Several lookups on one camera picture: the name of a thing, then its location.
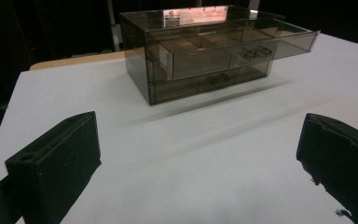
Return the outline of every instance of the box top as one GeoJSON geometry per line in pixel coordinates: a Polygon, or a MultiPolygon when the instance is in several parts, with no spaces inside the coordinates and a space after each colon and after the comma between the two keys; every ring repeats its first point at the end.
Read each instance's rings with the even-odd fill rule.
{"type": "Polygon", "coordinates": [[[251,10],[246,7],[188,7],[177,9],[124,12],[120,14],[144,31],[171,29],[194,24],[248,21],[262,19],[284,20],[284,16],[251,10]]]}

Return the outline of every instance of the acrylic storage box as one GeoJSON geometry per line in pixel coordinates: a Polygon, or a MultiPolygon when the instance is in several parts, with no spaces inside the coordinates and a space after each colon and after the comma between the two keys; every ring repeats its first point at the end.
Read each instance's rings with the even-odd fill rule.
{"type": "Polygon", "coordinates": [[[310,52],[319,32],[244,7],[120,14],[127,70],[150,105],[267,77],[272,60],[310,52]]]}

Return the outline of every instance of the wooden edge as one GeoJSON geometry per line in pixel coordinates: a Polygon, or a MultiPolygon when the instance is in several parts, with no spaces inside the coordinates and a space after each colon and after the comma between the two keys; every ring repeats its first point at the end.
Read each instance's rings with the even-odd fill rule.
{"type": "Polygon", "coordinates": [[[124,58],[124,51],[36,63],[30,67],[30,71],[80,63],[95,63],[120,58],[124,58]]]}

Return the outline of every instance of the tabletop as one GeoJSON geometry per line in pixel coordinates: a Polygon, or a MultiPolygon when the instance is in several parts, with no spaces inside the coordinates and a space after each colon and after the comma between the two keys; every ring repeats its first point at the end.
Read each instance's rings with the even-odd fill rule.
{"type": "Polygon", "coordinates": [[[102,165],[62,223],[352,223],[296,160],[307,113],[358,129],[358,44],[328,35],[270,76],[150,106],[124,59],[23,72],[0,128],[5,160],[95,111],[102,165]]]}

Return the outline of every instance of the white table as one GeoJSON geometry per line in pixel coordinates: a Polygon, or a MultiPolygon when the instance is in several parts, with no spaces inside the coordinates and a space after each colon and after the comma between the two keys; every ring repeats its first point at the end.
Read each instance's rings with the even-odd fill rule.
{"type": "Polygon", "coordinates": [[[358,45],[320,35],[270,77],[150,106],[123,59],[23,72],[0,128],[4,161],[96,111],[102,165],[62,223],[351,223],[296,160],[309,112],[358,129],[358,45]]]}

